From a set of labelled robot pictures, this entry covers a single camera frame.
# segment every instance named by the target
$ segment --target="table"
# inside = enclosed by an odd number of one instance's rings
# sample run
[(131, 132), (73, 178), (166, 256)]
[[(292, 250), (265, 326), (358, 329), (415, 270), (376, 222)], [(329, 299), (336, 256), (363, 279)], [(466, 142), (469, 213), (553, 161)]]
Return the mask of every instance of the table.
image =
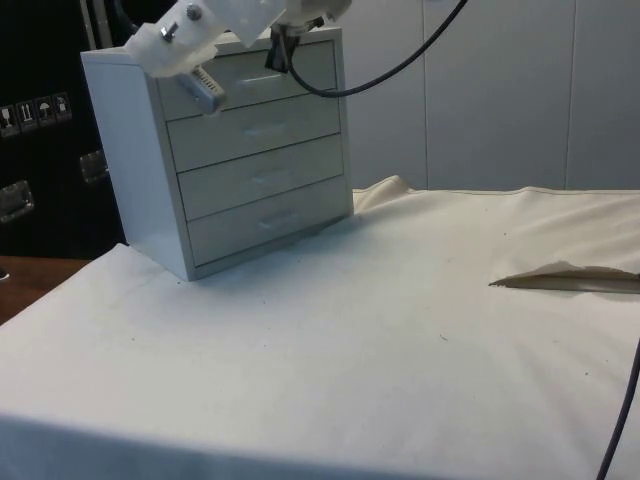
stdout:
[(9, 274), (9, 278), (0, 281), (0, 325), (45, 296), (88, 263), (87, 260), (0, 256), (0, 269)]
[(192, 284), (119, 246), (5, 324), (0, 478), (595, 478), (640, 300), (489, 284), (639, 272), (640, 193), (391, 179), (356, 212)]

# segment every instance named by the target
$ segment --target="cabinet side panel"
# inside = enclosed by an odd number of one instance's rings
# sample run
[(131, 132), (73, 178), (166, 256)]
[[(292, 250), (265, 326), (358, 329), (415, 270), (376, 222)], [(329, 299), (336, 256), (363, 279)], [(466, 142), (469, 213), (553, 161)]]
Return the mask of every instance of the cabinet side panel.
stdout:
[(151, 83), (136, 66), (85, 61), (85, 73), (127, 241), (186, 279), (177, 220), (184, 212), (172, 198), (168, 176), (175, 172), (165, 168), (166, 132), (155, 117)]

